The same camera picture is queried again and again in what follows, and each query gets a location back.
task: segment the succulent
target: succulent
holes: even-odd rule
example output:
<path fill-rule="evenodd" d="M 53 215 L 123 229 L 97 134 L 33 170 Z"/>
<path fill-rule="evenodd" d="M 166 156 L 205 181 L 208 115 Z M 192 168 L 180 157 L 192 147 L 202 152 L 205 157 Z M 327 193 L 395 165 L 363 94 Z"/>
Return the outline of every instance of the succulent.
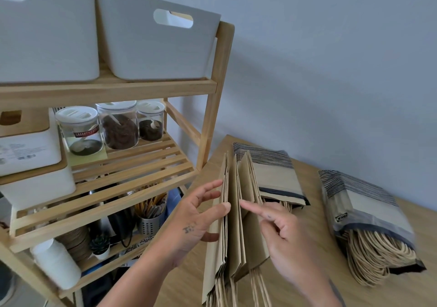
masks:
<path fill-rule="evenodd" d="M 90 242 L 90 249 L 94 255 L 100 255 L 106 252 L 109 248 L 109 237 L 102 234 L 92 239 Z"/>

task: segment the gray wall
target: gray wall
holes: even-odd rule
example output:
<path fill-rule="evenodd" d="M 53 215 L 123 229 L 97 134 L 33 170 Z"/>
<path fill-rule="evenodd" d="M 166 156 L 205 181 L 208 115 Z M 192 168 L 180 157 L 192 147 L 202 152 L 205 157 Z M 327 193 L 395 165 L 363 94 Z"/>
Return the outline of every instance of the gray wall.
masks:
<path fill-rule="evenodd" d="M 437 210 L 437 0 L 171 1 L 236 26 L 213 146 L 285 149 Z M 204 97 L 172 103 L 201 127 Z"/>

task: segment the finger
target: finger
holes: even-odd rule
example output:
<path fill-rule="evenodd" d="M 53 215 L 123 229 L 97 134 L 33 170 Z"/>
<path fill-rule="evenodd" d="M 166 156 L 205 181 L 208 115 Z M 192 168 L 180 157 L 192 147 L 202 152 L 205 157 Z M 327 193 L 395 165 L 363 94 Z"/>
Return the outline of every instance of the finger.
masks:
<path fill-rule="evenodd" d="M 274 222 L 280 230 L 285 227 L 285 222 L 287 220 L 287 216 L 289 215 L 289 213 L 246 200 L 240 200 L 240 206 L 256 215 L 261 216 L 267 221 Z"/>
<path fill-rule="evenodd" d="M 230 210 L 231 204 L 229 202 L 223 202 L 204 211 L 199 216 L 201 230 L 207 230 L 213 222 L 225 216 Z"/>
<path fill-rule="evenodd" d="M 283 205 L 281 205 L 279 202 L 266 202 L 264 204 L 266 207 L 270 207 L 279 211 L 287 211 Z"/>
<path fill-rule="evenodd" d="M 199 205 L 200 205 L 202 202 L 205 202 L 205 201 L 208 201 L 208 200 L 211 200 L 211 199 L 216 199 L 216 198 L 218 198 L 220 195 L 221 195 L 221 192 L 220 192 L 220 191 L 209 191 L 209 192 L 206 192 L 206 193 L 203 194 L 203 196 L 199 199 Z"/>
<path fill-rule="evenodd" d="M 221 186 L 223 183 L 222 179 L 217 179 L 212 182 L 203 184 L 196 188 L 190 195 L 187 196 L 187 200 L 191 202 L 196 208 L 200 205 L 200 199 L 213 188 Z"/>
<path fill-rule="evenodd" d="M 207 243 L 212 243 L 214 241 L 219 240 L 219 237 L 220 235 L 218 233 L 205 232 L 205 234 L 200 240 Z"/>
<path fill-rule="evenodd" d="M 262 220 L 259 222 L 259 226 L 261 228 L 261 233 L 266 240 L 267 246 L 272 247 L 282 240 L 282 238 L 279 237 L 279 234 L 276 231 L 276 227 L 272 222 Z"/>

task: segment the hand tattoo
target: hand tattoo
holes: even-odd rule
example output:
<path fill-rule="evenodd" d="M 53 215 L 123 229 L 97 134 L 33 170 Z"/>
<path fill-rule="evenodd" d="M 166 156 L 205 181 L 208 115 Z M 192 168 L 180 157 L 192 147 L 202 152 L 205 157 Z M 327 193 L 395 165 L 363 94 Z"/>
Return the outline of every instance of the hand tattoo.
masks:
<path fill-rule="evenodd" d="M 183 231 L 185 233 L 193 232 L 195 227 L 196 227 L 196 222 L 193 222 L 193 223 L 190 223 L 187 227 L 184 227 Z"/>

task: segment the jar containing coffee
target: jar containing coffee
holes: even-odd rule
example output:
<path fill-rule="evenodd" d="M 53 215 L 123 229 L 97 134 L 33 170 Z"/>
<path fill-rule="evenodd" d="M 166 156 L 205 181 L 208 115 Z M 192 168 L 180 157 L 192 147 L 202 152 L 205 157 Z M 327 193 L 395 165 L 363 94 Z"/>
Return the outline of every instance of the jar containing coffee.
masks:
<path fill-rule="evenodd" d="M 138 143 L 136 101 L 98 103 L 103 139 L 109 148 L 123 150 Z"/>
<path fill-rule="evenodd" d="M 97 110 L 91 107 L 66 107 L 56 112 L 71 154 L 87 156 L 103 148 Z"/>
<path fill-rule="evenodd" d="M 142 100 L 137 105 L 139 136 L 143 140 L 156 141 L 163 137 L 165 106 L 154 100 Z"/>

